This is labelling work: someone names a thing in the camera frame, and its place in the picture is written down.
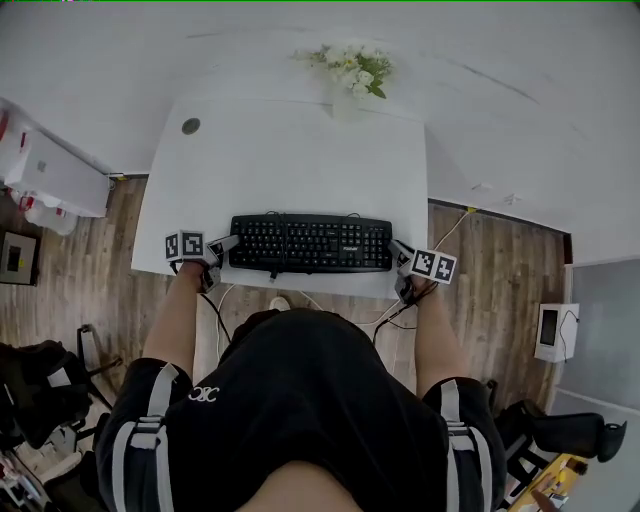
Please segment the gray box with dark window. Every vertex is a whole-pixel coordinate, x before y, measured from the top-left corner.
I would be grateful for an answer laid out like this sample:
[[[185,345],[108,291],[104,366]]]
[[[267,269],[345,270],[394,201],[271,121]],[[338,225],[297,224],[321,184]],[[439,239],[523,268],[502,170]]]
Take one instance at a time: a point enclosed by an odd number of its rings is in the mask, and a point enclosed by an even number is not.
[[[41,240],[5,231],[0,237],[0,284],[36,286]]]

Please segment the yellow table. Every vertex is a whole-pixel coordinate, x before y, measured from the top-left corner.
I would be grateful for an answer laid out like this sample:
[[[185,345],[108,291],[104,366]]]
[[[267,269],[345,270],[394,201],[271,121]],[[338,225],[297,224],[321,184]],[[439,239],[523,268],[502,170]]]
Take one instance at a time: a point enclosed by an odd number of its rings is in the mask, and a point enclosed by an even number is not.
[[[570,454],[556,456],[534,474],[521,492],[512,496],[515,489],[509,491],[506,512],[560,512],[571,490],[588,469],[585,458]]]

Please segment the spare water jug red label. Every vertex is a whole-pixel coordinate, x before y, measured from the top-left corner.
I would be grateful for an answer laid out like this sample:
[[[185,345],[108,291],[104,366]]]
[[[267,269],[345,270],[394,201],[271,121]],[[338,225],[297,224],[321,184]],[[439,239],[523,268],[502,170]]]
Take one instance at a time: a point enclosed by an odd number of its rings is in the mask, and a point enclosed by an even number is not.
[[[48,207],[42,202],[37,202],[31,211],[34,224],[54,231],[60,236],[71,234],[77,225],[77,215],[61,208]]]
[[[22,192],[14,189],[11,190],[10,196],[28,222],[37,224],[40,221],[42,205],[36,198],[24,195]]]

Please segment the white flowers in vase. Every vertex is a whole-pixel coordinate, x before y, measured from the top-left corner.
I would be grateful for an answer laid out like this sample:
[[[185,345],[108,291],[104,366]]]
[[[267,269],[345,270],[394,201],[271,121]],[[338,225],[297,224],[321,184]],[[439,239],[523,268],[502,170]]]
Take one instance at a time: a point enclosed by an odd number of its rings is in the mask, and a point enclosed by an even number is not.
[[[394,72],[394,64],[380,49],[323,44],[315,50],[295,50],[291,58],[311,69],[314,76],[327,80],[335,120],[354,119],[368,99],[387,99],[384,86]]]

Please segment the white appliance with dark screen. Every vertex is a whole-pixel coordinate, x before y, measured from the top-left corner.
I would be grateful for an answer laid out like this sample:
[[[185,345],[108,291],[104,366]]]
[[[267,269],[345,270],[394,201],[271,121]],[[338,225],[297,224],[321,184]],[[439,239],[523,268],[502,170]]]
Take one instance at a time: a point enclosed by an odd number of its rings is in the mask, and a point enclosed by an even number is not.
[[[534,351],[536,359],[560,363],[574,356],[579,308],[578,304],[540,305]]]

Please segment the black keyboard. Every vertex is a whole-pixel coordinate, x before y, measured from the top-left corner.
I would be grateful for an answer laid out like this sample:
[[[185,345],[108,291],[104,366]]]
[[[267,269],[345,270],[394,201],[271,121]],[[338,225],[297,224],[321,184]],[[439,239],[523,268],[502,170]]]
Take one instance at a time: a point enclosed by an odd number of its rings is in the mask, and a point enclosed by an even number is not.
[[[358,214],[239,215],[231,233],[240,243],[229,252],[234,268],[273,274],[375,273],[391,269],[389,221]]]

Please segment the person's left forearm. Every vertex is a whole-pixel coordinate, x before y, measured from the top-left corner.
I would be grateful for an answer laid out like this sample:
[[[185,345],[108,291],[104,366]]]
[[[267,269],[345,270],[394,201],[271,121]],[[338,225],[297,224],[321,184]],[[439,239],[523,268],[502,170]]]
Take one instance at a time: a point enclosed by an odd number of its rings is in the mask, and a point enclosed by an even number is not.
[[[197,300],[204,267],[185,262],[174,277],[146,337],[145,358],[171,363],[193,378]]]

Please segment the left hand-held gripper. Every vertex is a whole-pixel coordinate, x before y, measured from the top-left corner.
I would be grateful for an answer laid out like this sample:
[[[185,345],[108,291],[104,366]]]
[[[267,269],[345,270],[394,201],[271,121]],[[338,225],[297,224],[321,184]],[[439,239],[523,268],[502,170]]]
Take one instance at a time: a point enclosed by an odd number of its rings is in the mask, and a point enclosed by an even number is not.
[[[183,263],[200,264],[204,268],[201,273],[201,292],[208,294],[221,282],[219,255],[224,255],[239,243],[237,234],[206,241],[203,232],[178,230],[165,237],[165,259],[174,273]]]

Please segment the person's right forearm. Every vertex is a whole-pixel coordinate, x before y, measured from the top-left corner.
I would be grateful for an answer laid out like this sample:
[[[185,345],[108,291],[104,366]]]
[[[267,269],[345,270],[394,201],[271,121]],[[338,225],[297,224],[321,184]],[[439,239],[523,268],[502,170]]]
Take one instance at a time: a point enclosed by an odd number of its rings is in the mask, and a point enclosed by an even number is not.
[[[412,277],[417,301],[414,346],[416,394],[422,398],[437,383],[454,377],[469,377],[467,354],[451,325],[448,309],[435,283]]]

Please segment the water jug on dispenser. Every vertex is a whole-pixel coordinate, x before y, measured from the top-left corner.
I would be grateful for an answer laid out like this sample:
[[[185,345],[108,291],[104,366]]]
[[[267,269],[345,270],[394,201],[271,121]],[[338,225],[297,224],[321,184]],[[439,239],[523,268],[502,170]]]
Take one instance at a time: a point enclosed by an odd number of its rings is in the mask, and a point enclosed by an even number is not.
[[[27,134],[32,129],[25,112],[0,97],[0,183],[5,183],[24,159]]]

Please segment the frosted glass partition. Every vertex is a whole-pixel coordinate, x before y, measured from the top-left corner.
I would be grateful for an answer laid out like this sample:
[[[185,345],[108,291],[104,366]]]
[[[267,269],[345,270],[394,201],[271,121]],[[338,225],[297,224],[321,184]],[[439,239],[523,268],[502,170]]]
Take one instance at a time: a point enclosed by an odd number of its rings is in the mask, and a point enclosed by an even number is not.
[[[562,386],[640,410],[640,259],[576,267],[572,298],[579,325]]]

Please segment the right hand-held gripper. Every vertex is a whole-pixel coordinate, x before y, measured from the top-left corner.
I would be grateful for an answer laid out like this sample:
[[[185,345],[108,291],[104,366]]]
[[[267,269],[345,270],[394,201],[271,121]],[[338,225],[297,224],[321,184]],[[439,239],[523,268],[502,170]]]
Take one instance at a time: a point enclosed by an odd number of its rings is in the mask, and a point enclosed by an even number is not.
[[[450,284],[457,258],[438,251],[415,250],[404,242],[392,239],[389,252],[396,262],[406,262],[399,268],[395,291],[401,303],[414,303],[416,288],[413,276],[441,284]]]

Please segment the person's black t-shirt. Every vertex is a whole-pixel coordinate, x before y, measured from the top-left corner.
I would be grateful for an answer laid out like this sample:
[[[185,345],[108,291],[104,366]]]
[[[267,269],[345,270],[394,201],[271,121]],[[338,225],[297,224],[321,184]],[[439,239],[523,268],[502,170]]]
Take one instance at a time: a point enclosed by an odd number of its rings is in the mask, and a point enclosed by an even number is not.
[[[494,512],[506,457],[486,388],[445,379],[422,398],[369,338],[327,312],[276,312],[198,383],[165,362],[128,368],[96,447],[111,512],[236,512],[276,470],[326,470],[363,512]]]

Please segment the white cabinet at left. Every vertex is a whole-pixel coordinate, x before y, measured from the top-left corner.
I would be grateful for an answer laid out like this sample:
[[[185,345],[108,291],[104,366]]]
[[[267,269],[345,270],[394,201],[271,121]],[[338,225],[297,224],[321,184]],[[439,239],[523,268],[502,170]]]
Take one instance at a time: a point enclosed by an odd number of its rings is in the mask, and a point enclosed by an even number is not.
[[[4,183],[48,207],[79,217],[106,215],[109,178],[39,131],[27,134],[25,156]]]

